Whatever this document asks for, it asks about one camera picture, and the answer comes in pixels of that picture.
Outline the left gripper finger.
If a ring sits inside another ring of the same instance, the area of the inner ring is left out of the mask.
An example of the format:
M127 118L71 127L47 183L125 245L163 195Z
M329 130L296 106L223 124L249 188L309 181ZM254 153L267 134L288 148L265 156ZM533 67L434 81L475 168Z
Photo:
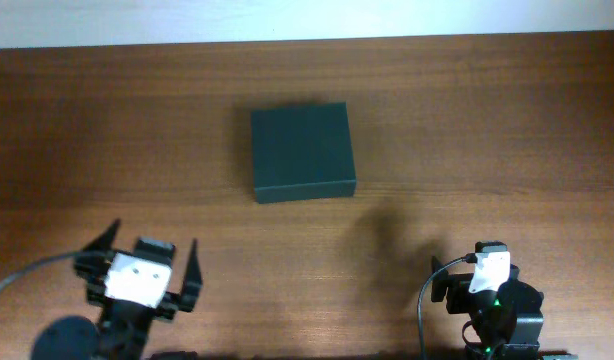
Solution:
M113 250L113 243L116 239L121 220L115 219L98 237L87 244L83 252L110 252Z
M194 310L203 287L203 278L197 250L198 242L194 239L186 265L179 302L179 310L188 313Z

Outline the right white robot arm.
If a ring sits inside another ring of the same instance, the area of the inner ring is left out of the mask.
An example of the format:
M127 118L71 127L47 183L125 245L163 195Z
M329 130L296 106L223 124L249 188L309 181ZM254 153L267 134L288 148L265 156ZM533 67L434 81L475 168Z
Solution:
M469 317L461 330L473 329L478 340L463 340L466 359L574 359L565 351L541 350L544 293L519 274L505 243L478 242L447 263L433 256L419 295L430 289L431 301L444 303L448 314Z

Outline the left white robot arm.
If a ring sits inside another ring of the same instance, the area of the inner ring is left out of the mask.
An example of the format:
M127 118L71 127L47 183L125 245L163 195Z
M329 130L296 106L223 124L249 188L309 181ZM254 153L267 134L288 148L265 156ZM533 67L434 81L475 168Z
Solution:
M132 250L115 249L120 225L114 220L73 260L86 301L101 309L98 320L73 315L52 322L36 337L32 359L139 359L155 321L194 311L203 288L198 241L191 242L181 289L171 292L176 246L139 237Z

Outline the dark green box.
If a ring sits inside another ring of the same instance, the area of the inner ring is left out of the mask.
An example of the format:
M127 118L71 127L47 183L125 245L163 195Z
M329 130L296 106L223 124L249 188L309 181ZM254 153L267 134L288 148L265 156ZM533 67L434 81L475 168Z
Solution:
M355 194L357 177L346 103L255 110L250 121L258 203Z

